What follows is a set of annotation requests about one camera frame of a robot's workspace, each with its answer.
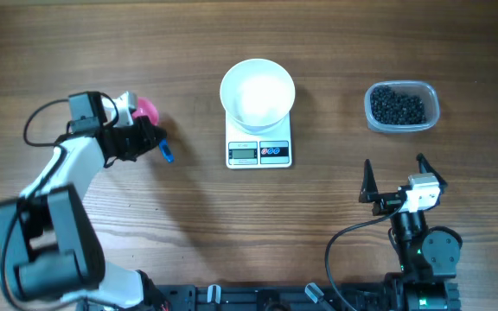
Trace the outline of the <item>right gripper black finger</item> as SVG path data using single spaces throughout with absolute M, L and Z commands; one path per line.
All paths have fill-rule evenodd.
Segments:
M 369 159 L 364 161 L 363 180 L 359 194 L 360 203 L 371 203 L 379 200 L 377 184 L 374 178 L 374 171 Z
M 430 165 L 425 156 L 422 153 L 419 153 L 416 156 L 416 160 L 418 161 L 418 170 L 421 174 L 432 173 L 437 178 L 439 183 L 439 188 L 441 190 L 445 190 L 448 187 L 448 183 L 446 180 Z

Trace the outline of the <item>pink scoop blue handle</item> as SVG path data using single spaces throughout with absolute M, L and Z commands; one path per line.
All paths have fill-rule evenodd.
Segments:
M 137 109 L 132 113 L 132 117 L 134 119 L 147 117 L 150 120 L 151 124 L 155 127 L 157 127 L 159 124 L 159 112 L 148 98 L 137 98 Z M 161 150 L 164 159 L 167 162 L 172 163 L 175 158 L 172 154 L 172 151 L 170 150 L 167 141 L 167 133 L 164 129 L 161 129 L 161 132 L 163 133 L 163 138 L 158 143 L 158 148 Z

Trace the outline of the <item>black beans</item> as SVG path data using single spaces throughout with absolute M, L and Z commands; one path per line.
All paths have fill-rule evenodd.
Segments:
M 417 95 L 377 86 L 370 94 L 371 112 L 376 121 L 388 125 L 424 124 L 425 104 Z

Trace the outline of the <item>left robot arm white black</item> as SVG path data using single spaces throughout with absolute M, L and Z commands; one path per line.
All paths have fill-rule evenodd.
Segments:
M 108 159 L 136 161 L 169 153 L 166 130 L 148 117 L 60 136 L 39 178 L 18 197 L 0 201 L 0 287 L 9 305 L 46 301 L 48 310 L 167 310 L 166 296 L 140 270 L 105 260 L 82 199 Z

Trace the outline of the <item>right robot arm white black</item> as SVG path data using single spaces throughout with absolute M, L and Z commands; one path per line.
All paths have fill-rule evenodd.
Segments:
M 400 271 L 375 285 L 376 296 L 362 299 L 366 310 L 460 310 L 457 276 L 463 240 L 446 226 L 430 227 L 425 213 L 440 204 L 448 183 L 422 154 L 418 172 L 392 193 L 380 193 L 371 162 L 364 162 L 359 202 L 371 203 L 374 216 L 391 222 L 390 241 Z

